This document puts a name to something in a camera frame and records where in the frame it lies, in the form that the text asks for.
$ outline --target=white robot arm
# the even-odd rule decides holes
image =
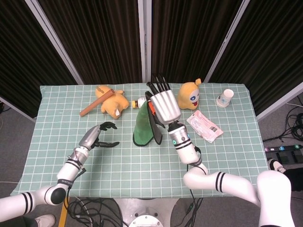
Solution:
[[[261,208],[259,226],[293,227],[290,212],[291,185],[288,178],[276,171],[265,171],[257,178],[257,189],[247,179],[228,173],[209,174],[202,164],[199,148],[195,147],[188,136],[186,127],[180,123],[181,112],[176,99],[165,78],[159,80],[157,87],[147,83],[153,92],[146,94],[152,102],[161,123],[168,125],[168,133],[182,163],[192,168],[184,175],[184,184],[189,189],[208,189],[227,193]]]
[[[119,144],[119,142],[99,142],[98,136],[101,130],[106,131],[109,128],[117,129],[114,123],[105,122],[87,131],[79,142],[79,147],[74,149],[72,155],[59,171],[57,185],[46,186],[35,192],[26,192],[0,199],[0,222],[27,214],[33,211],[37,205],[58,205],[62,203],[74,180],[85,172],[83,164],[89,157],[89,151],[94,147],[114,147]]]

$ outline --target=black curtain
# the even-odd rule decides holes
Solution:
[[[142,82],[137,0],[39,0],[85,84]]]
[[[151,72],[169,82],[206,77],[241,0],[153,0]]]
[[[303,82],[303,1],[251,0],[210,82],[245,84],[257,115]]]
[[[36,117],[40,85],[76,82],[23,0],[1,0],[0,21],[0,96]]]

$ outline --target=plush bear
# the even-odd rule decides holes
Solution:
[[[104,85],[98,86],[96,88],[96,96],[100,98],[103,96],[110,88]],[[118,119],[121,116],[121,112],[125,110],[128,106],[128,100],[123,96],[124,91],[115,91],[115,94],[106,99],[101,106],[102,113],[108,113],[112,118]]]

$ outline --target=white shoe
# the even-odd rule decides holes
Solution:
[[[38,223],[38,227],[52,227],[56,223],[56,218],[54,215],[46,214],[35,218]]]
[[[268,164],[269,164],[269,168],[271,170],[275,170],[275,171],[278,171],[280,173],[284,173],[286,171],[284,166],[275,159],[268,160]]]

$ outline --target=metal base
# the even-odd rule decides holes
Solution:
[[[149,221],[148,224],[151,227],[170,227],[170,216],[178,199],[141,200],[117,198],[115,201],[120,207],[123,221],[129,226],[140,226],[144,218]]]

